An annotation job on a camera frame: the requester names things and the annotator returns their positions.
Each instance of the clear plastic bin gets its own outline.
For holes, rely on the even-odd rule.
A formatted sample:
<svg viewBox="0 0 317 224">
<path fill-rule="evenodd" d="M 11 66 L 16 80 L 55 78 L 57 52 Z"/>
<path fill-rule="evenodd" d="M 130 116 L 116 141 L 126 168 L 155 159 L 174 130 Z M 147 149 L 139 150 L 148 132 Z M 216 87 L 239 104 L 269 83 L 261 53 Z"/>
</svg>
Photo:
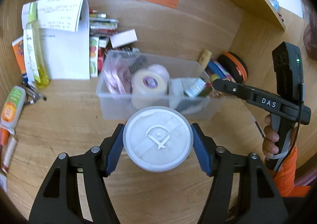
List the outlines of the clear plastic bin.
<svg viewBox="0 0 317 224">
<path fill-rule="evenodd" d="M 110 57 L 117 57 L 121 55 L 124 63 L 131 66 L 135 61 L 142 57 L 146 58 L 143 68 L 147 68 L 152 64 L 163 65 L 169 72 L 171 78 L 181 77 L 201 77 L 204 80 L 209 80 L 207 73 L 195 61 L 189 61 L 179 58 L 166 57 L 153 54 L 130 54 L 127 52 L 120 52 L 111 50 L 108 52 L 106 60 Z M 128 120 L 134 113 L 139 111 L 133 106 L 131 99 L 150 101 L 149 106 L 164 106 L 177 110 L 187 119 L 210 119 L 219 110 L 221 106 L 221 99 L 207 98 L 207 97 L 180 97 L 180 96 L 143 96 L 132 94 L 111 94 L 107 89 L 105 82 L 104 70 L 99 75 L 96 93 L 100 98 L 101 110 L 104 119 L 120 119 Z"/>
</svg>

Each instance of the pink plastic package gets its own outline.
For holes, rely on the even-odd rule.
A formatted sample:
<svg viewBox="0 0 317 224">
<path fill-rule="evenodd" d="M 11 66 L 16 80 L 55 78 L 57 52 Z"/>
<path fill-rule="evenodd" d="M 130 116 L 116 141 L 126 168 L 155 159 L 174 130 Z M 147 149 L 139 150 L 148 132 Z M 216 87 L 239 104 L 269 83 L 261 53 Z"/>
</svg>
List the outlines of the pink plastic package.
<svg viewBox="0 0 317 224">
<path fill-rule="evenodd" d="M 131 73 L 121 56 L 106 59 L 103 70 L 111 94 L 131 93 Z"/>
</svg>

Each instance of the orange sleeve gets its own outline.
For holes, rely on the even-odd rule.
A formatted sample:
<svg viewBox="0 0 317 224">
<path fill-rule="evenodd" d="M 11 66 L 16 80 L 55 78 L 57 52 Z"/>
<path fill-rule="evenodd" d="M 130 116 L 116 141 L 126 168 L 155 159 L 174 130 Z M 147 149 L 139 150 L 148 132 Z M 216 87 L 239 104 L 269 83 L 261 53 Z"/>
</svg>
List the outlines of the orange sleeve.
<svg viewBox="0 0 317 224">
<path fill-rule="evenodd" d="M 282 197 L 305 197 L 310 186 L 295 187 L 295 171 L 297 160 L 297 146 L 295 145 L 291 154 L 283 162 L 281 170 L 277 172 L 274 183 Z"/>
</svg>

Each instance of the finger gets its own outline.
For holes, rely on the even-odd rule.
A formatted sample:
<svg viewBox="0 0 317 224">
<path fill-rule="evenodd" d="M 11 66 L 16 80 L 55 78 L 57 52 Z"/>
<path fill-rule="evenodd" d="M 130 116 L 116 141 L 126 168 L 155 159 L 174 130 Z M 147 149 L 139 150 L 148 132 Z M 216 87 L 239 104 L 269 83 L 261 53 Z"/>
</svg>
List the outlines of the finger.
<svg viewBox="0 0 317 224">
<path fill-rule="evenodd" d="M 268 152 L 268 151 L 263 151 L 263 154 L 265 157 L 272 157 L 273 156 L 273 154 Z"/>
<path fill-rule="evenodd" d="M 264 134 L 269 140 L 273 142 L 277 142 L 279 139 L 278 134 L 270 126 L 266 126 L 264 128 Z"/>
<path fill-rule="evenodd" d="M 267 115 L 264 119 L 265 124 L 270 125 L 271 124 L 271 116 Z"/>
<path fill-rule="evenodd" d="M 272 154 L 278 153 L 278 147 L 268 138 L 265 138 L 262 144 L 262 150 Z"/>
</svg>

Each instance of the blue gripper pad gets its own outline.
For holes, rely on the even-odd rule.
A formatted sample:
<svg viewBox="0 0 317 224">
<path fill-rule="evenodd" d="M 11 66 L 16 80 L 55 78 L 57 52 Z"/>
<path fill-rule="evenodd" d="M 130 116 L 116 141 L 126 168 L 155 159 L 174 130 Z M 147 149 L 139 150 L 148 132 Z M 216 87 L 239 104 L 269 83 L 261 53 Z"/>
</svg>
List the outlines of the blue gripper pad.
<svg viewBox="0 0 317 224">
<path fill-rule="evenodd" d="M 108 154 L 107 168 L 106 173 L 110 175 L 116 170 L 122 149 L 123 149 L 123 129 L 124 125 L 121 127 L 120 132 L 111 147 L 111 150 Z"/>
<path fill-rule="evenodd" d="M 193 147 L 194 147 L 200 168 L 203 172 L 207 174 L 207 176 L 211 176 L 212 169 L 210 166 L 209 154 L 205 146 L 203 145 L 201 137 L 199 136 L 196 128 L 193 125 L 191 125 L 191 129 L 193 130 L 193 135 L 194 135 Z"/>
</svg>

